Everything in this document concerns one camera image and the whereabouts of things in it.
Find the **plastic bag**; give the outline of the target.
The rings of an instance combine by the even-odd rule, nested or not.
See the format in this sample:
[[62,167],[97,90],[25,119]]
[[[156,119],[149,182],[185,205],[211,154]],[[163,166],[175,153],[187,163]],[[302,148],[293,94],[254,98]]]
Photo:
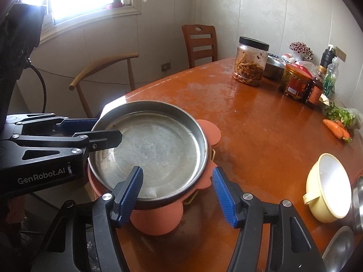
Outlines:
[[346,108],[346,110],[353,117],[353,120],[347,125],[347,128],[350,130],[360,130],[362,129],[363,116],[362,113],[354,108]]

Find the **red label pickle jar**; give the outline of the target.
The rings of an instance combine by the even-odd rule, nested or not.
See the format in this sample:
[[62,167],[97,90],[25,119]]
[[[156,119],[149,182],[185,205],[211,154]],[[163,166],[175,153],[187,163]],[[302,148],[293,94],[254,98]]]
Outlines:
[[307,91],[311,76],[296,65],[286,64],[279,90],[296,101],[301,101]]

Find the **steel bowl at back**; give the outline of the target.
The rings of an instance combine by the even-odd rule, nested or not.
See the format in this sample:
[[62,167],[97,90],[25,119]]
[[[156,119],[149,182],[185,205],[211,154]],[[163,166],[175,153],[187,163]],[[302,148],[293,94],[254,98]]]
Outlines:
[[263,77],[279,82],[285,70],[286,62],[273,54],[268,55]]

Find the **small steel bowl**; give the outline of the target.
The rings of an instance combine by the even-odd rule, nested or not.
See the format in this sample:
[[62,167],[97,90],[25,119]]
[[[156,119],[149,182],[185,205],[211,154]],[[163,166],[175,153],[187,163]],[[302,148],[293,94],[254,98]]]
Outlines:
[[359,176],[352,189],[353,227],[356,233],[362,233],[362,183],[363,177]]

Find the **orange carrot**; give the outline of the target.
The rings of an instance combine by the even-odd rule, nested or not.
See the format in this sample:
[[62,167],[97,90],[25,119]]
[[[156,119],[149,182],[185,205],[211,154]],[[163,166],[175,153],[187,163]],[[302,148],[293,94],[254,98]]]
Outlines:
[[344,141],[346,143],[350,143],[352,141],[349,132],[340,122],[323,119],[323,124],[333,133],[333,135],[338,140]]

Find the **wall power socket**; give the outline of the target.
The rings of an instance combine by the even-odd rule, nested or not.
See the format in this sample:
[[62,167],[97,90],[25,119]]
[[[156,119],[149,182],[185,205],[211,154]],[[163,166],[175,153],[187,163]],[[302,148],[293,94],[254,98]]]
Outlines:
[[171,62],[166,62],[166,63],[161,65],[161,71],[162,72],[167,72],[170,69],[171,69]]

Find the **green leafy vegetables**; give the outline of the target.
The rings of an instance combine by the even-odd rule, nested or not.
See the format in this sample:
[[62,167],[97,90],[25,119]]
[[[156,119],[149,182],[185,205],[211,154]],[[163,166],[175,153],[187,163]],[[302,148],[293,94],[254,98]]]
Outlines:
[[334,102],[324,109],[324,113],[330,120],[339,120],[346,128],[351,128],[354,124],[355,115],[345,108],[336,106]]

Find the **clear jar black lid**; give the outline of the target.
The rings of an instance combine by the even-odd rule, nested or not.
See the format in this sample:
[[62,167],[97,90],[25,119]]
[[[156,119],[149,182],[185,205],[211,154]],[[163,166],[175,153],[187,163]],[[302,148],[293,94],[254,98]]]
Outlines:
[[233,78],[249,86],[259,86],[263,79],[269,47],[262,41],[240,36]]

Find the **dark sauce bottle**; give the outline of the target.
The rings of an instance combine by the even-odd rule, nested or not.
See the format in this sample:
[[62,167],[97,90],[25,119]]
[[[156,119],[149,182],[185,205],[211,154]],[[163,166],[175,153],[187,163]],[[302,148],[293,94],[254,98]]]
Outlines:
[[319,65],[316,74],[311,77],[304,101],[304,103],[311,109],[314,109],[319,104],[319,99],[324,90],[325,76],[326,68]]

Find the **wide steel basin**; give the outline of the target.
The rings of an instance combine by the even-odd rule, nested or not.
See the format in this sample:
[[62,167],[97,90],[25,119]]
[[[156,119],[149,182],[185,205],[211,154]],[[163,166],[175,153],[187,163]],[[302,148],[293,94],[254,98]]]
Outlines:
[[322,255],[327,272],[339,272],[353,251],[354,233],[348,226],[343,226],[335,233]]

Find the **black thermos bottle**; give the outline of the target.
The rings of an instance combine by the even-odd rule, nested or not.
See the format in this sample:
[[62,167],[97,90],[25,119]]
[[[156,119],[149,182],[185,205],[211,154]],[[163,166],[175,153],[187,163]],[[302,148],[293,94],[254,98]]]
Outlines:
[[324,67],[326,69],[328,67],[328,65],[330,65],[332,63],[333,58],[336,57],[335,51],[336,51],[336,47],[332,44],[329,44],[328,47],[326,48],[326,50],[324,50],[322,57],[321,57],[320,65],[322,67]]

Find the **red wooden slat chair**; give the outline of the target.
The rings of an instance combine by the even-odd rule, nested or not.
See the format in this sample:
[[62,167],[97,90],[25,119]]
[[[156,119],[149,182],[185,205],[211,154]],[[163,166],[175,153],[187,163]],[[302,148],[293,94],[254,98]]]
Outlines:
[[182,25],[189,69],[196,66],[196,61],[210,58],[218,60],[217,33],[214,26]]

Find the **steel pan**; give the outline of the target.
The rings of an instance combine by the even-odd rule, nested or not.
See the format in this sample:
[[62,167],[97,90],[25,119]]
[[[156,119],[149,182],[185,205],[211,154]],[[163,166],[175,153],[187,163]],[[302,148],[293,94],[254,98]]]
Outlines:
[[134,166],[143,170],[137,209],[173,203],[200,180],[209,154],[207,136],[187,112],[166,102],[133,101],[100,117],[93,130],[116,130],[115,148],[89,155],[89,177],[96,193],[110,192]]

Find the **clear green bottle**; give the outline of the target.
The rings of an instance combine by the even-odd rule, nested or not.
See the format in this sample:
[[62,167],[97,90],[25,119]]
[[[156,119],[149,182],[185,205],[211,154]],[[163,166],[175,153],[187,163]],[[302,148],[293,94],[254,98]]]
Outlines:
[[339,58],[336,56],[327,67],[326,77],[323,83],[323,94],[330,98],[335,91],[335,83],[339,75],[338,71]]

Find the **curved back wooden chair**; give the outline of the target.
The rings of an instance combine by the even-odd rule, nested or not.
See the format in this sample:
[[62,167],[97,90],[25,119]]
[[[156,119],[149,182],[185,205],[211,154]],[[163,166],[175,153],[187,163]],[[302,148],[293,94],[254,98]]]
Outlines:
[[81,102],[81,106],[87,117],[96,117],[100,112],[91,110],[91,103],[103,101],[106,98],[118,96],[122,90],[116,88],[126,88],[127,91],[136,89],[135,77],[132,63],[139,57],[138,53],[125,53],[100,58],[89,63],[68,86],[69,90],[75,91]]

